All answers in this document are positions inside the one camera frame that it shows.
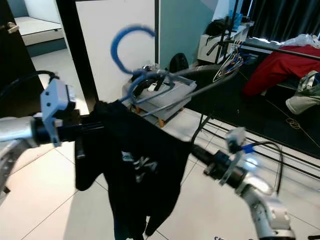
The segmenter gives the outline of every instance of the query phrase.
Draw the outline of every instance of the door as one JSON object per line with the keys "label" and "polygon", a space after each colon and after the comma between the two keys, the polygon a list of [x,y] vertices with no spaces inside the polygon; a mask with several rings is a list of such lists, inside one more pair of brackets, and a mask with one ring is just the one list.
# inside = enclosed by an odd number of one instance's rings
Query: door
{"label": "door", "polygon": [[[8,31],[10,22],[15,24],[7,0],[0,0],[0,92],[12,81],[35,71],[19,31]],[[24,117],[40,112],[42,91],[37,76],[20,84],[0,101],[0,118]]]}

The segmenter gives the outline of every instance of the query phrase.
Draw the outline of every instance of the blue cable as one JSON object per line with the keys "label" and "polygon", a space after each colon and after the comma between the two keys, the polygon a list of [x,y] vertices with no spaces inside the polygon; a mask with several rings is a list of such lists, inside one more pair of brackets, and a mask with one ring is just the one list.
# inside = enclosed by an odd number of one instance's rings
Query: blue cable
{"label": "blue cable", "polygon": [[113,39],[112,44],[111,44],[111,56],[113,61],[115,62],[115,64],[117,64],[117,66],[121,69],[122,72],[126,73],[126,74],[134,74],[135,72],[128,70],[123,63],[121,62],[121,60],[119,59],[118,56],[118,45],[119,42],[121,41],[121,39],[134,31],[144,31],[148,34],[150,34],[152,37],[156,36],[156,33],[149,27],[146,26],[140,26],[140,25],[132,25],[129,27],[126,27],[124,29],[122,29]]}

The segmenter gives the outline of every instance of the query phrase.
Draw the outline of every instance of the white wall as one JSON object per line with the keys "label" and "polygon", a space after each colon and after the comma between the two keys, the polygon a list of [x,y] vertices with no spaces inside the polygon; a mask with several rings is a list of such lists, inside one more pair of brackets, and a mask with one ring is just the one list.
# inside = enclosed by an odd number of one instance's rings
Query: white wall
{"label": "white wall", "polygon": [[29,17],[60,23],[55,0],[24,0]]}
{"label": "white wall", "polygon": [[[155,28],[153,0],[77,1],[76,8],[98,97],[114,101],[131,75],[120,71],[110,49],[115,35],[124,27],[141,24]],[[155,39],[145,32],[133,32],[122,39],[119,58],[128,69],[137,69],[155,60]]]}
{"label": "white wall", "polygon": [[[239,0],[238,7],[236,12],[239,13],[242,7],[244,0]],[[224,19],[227,15],[229,15],[230,10],[234,10],[236,4],[236,0],[218,0],[216,5],[212,21],[216,19]]]}

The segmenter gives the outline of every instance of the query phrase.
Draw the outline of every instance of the teal wall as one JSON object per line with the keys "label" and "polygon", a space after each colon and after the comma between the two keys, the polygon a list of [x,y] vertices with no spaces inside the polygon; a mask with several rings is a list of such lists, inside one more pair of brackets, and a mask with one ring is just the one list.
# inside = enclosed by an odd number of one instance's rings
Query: teal wall
{"label": "teal wall", "polygon": [[200,0],[161,0],[159,60],[167,68],[171,58],[184,53],[189,65],[197,60],[200,35],[214,11]]}

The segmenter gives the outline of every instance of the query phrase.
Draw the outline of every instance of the black cable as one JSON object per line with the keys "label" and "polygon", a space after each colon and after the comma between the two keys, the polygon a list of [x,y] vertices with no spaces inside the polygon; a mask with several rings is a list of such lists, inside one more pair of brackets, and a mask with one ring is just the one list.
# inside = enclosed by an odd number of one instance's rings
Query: black cable
{"label": "black cable", "polygon": [[283,175],[283,168],[284,168],[284,156],[282,154],[282,150],[280,149],[280,147],[277,144],[275,144],[272,141],[259,141],[259,142],[251,143],[252,146],[267,145],[267,144],[274,145],[280,154],[280,172],[279,172],[279,177],[278,177],[279,178],[278,184],[276,187],[276,193],[279,195],[280,187],[281,187],[281,180],[282,180],[282,175]]}
{"label": "black cable", "polygon": [[34,71],[31,73],[28,73],[22,77],[17,78],[13,82],[11,82],[9,85],[7,85],[3,91],[0,93],[0,102],[2,98],[4,98],[12,89],[20,85],[21,83],[25,82],[26,80],[31,79],[34,76],[40,75],[40,74],[48,74],[50,76],[49,83],[51,82],[52,79],[59,79],[58,76],[52,71],[47,71],[47,70],[39,70],[39,71]]}

